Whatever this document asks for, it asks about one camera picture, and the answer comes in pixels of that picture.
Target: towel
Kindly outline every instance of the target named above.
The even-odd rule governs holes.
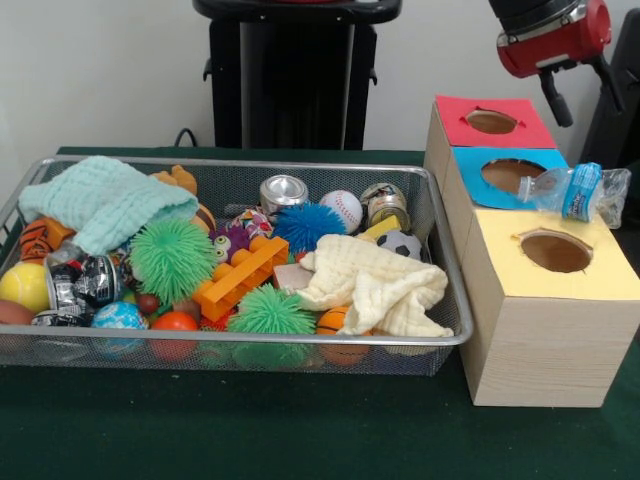
[[[394,336],[453,336],[425,315],[442,300],[448,284],[437,266],[345,235],[325,235],[300,265],[315,272],[308,287],[297,292],[301,308],[350,306],[339,334],[375,328]]]
[[[89,157],[48,183],[26,187],[19,200],[27,222],[52,217],[77,234],[73,243],[91,255],[122,245],[151,221],[191,219],[198,200],[108,157]]]

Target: light blue towel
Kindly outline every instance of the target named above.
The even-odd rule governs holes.
[[[191,219],[198,210],[196,197],[183,188],[108,157],[89,157],[25,188],[19,205],[27,222],[46,215],[74,229],[73,243],[91,255],[115,249],[149,222]]]

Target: white cloth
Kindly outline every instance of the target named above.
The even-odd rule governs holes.
[[[297,293],[300,306],[324,311],[350,306],[338,333],[373,328],[394,336],[451,337],[425,315],[442,300],[447,276],[440,268],[346,235],[325,235],[300,265],[315,272]]]

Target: water bottle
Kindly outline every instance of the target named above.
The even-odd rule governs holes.
[[[518,199],[583,222],[600,214],[609,228],[619,228],[630,180],[629,170],[603,171],[597,163],[554,168],[537,178],[521,178]]]

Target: wire mesh basket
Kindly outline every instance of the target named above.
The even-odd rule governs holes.
[[[17,206],[22,189],[47,182],[82,159],[59,156],[43,160],[24,177],[0,211],[0,274],[18,261],[18,240],[25,226]],[[314,202],[332,190],[344,189],[359,195],[374,183],[397,185],[407,197],[413,232],[427,247],[424,260],[440,266],[449,277],[444,299],[429,311],[429,317],[451,328],[454,336],[349,337],[2,325],[1,364],[432,376],[453,347],[471,336],[471,313],[451,233],[435,179],[426,170],[248,161],[120,160],[146,174],[180,163],[196,177],[199,201],[213,212],[219,224],[258,203],[260,183],[275,174],[302,179]]]

